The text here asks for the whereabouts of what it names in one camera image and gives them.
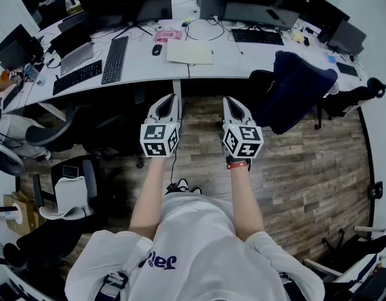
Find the navy covered office chair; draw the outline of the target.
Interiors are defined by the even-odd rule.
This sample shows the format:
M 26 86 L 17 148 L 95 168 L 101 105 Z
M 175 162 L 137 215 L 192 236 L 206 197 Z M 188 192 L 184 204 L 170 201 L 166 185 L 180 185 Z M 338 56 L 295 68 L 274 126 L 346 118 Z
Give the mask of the navy covered office chair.
M 249 109 L 260 127 L 283 134 L 296 125 L 331 89 L 333 69 L 318 68 L 296 53 L 277 51 L 273 71 L 249 76 Z

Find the long grey keyboard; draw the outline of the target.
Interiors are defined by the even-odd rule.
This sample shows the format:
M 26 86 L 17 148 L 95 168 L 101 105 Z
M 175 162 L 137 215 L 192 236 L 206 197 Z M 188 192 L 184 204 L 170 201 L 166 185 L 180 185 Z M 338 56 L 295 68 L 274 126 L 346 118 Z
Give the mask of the long grey keyboard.
M 112 40 L 102 74 L 102 85 L 120 81 L 127 44 L 128 36 Z

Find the person's white shirt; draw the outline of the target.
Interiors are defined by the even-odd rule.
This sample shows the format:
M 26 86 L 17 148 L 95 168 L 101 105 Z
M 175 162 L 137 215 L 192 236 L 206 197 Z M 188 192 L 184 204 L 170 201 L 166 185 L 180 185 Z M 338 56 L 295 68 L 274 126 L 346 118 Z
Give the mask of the person's white shirt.
M 154 239 L 97 231 L 71 268 L 68 301 L 94 301 L 110 275 L 128 278 L 121 301 L 290 301 L 286 274 L 306 301 L 323 301 L 318 275 L 260 231 L 240 240 L 231 203 L 200 194 L 164 197 Z

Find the wide black monitor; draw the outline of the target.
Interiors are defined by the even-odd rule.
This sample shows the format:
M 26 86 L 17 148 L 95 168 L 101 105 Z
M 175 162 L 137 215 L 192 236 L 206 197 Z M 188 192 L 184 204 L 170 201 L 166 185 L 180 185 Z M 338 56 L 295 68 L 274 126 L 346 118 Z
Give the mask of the wide black monitor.
M 306 0 L 227 0 L 223 19 L 289 30 Z

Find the cream paper notebook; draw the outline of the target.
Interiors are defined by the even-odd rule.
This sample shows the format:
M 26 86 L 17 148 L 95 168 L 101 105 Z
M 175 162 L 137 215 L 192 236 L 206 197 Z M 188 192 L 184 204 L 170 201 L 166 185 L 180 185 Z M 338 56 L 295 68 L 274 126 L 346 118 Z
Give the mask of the cream paper notebook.
M 168 40 L 167 61 L 189 65 L 212 65 L 211 44 L 204 40 Z

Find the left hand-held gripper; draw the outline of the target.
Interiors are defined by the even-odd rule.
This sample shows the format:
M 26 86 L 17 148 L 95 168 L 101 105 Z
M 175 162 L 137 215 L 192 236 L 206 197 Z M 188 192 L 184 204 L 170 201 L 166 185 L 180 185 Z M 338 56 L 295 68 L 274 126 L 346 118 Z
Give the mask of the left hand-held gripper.
M 180 99 L 169 94 L 155 102 L 140 128 L 140 144 L 146 157 L 170 157 L 180 137 Z

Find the brown cardboard box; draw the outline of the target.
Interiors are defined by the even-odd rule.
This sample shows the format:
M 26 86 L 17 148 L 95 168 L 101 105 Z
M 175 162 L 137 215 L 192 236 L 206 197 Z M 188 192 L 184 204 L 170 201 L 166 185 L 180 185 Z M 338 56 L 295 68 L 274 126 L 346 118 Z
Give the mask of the brown cardboard box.
M 9 229 L 19 236 L 30 234 L 46 220 L 40 215 L 37 205 L 22 192 L 13 192 L 3 196 L 4 207 L 14 207 L 15 211 L 5 212 Z

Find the pink packet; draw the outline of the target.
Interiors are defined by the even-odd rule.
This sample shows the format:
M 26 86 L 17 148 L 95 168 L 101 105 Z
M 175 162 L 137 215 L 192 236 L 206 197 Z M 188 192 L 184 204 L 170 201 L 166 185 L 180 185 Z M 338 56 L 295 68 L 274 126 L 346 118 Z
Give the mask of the pink packet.
M 155 42 L 168 42 L 168 40 L 181 40 L 182 32 L 171 30 L 171 31 L 159 31 L 154 36 Z

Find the person's left forearm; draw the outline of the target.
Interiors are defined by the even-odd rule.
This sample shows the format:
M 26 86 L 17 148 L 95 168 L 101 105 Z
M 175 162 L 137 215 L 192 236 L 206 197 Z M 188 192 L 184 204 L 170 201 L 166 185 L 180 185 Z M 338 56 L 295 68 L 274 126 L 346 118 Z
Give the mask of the person's left forearm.
M 154 157 L 134 206 L 129 231 L 153 240 L 160 223 L 165 159 Z

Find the person's right forearm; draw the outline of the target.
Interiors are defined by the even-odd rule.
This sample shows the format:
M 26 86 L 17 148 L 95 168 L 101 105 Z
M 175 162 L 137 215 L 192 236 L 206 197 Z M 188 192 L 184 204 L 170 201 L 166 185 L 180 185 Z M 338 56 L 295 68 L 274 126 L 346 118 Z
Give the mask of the person's right forearm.
M 246 241 L 264 231 L 263 215 L 254 195 L 248 166 L 231 169 L 232 210 L 236 235 Z

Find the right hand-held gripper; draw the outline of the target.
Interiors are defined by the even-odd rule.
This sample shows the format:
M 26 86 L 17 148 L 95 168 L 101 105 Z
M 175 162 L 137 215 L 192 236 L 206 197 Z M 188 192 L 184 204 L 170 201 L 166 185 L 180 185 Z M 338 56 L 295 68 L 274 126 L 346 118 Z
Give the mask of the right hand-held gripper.
M 257 157 L 264 144 L 260 127 L 252 124 L 249 109 L 233 97 L 222 100 L 225 123 L 249 122 L 249 124 L 224 124 L 222 143 L 226 154 L 232 157 Z

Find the black wall box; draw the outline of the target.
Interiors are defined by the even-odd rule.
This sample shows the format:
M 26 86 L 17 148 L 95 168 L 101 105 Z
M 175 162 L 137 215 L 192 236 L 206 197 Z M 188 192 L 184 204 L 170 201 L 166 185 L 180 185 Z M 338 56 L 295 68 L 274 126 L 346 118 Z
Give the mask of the black wall box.
M 381 199 L 383 196 L 383 182 L 379 181 L 370 186 L 369 198 L 370 199 Z

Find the dark tablet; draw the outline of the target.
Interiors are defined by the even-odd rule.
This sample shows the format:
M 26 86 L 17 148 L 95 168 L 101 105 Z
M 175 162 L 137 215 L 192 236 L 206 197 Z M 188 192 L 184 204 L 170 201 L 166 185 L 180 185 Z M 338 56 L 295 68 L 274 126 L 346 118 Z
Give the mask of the dark tablet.
M 354 66 L 350 66 L 341 62 L 336 62 L 336 66 L 339 69 L 340 73 L 358 77 L 357 70 Z

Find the clear water bottle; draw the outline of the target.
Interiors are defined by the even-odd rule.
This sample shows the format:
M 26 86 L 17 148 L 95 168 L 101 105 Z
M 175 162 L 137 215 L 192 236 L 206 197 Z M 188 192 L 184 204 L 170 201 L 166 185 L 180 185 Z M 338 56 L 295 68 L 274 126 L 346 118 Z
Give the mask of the clear water bottle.
M 24 74 L 30 78 L 33 82 L 37 82 L 38 81 L 38 78 L 39 78 L 39 72 L 37 71 L 37 69 L 34 68 L 33 65 L 31 65 L 30 63 L 28 63 L 27 65 L 25 65 L 24 67 Z

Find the large curved black monitor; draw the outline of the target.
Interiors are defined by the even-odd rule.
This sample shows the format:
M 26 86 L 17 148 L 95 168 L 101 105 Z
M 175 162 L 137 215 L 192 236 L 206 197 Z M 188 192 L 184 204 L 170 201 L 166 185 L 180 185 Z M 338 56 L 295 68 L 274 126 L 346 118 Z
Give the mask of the large curved black monitor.
M 79 0 L 91 33 L 128 24 L 172 19 L 172 0 Z

